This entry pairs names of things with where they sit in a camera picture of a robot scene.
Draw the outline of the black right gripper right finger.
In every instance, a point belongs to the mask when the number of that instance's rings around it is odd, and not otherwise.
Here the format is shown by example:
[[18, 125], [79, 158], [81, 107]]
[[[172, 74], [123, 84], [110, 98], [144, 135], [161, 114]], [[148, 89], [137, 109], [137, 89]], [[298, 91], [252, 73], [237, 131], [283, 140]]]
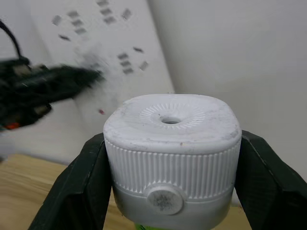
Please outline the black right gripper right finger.
[[307, 228], [307, 183], [248, 131], [242, 132], [236, 193], [253, 230]]

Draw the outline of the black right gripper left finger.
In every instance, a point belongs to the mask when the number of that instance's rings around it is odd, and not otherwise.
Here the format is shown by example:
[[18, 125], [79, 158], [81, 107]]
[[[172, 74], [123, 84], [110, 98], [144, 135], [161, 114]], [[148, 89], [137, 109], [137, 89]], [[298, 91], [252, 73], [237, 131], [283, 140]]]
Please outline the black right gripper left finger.
[[101, 230], [112, 178], [104, 135], [89, 139], [57, 177], [30, 225], [31, 230]]

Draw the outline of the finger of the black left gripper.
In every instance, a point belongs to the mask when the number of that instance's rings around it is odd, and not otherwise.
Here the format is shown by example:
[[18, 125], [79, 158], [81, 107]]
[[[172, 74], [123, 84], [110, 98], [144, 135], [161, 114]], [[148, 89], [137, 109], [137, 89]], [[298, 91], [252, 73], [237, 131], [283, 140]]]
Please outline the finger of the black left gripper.
[[66, 65], [49, 68], [47, 73], [53, 74], [57, 80], [75, 83], [94, 83], [105, 80], [103, 73], [99, 70]]
[[47, 103], [74, 98], [84, 89], [91, 88], [95, 80], [53, 80], [48, 83]]

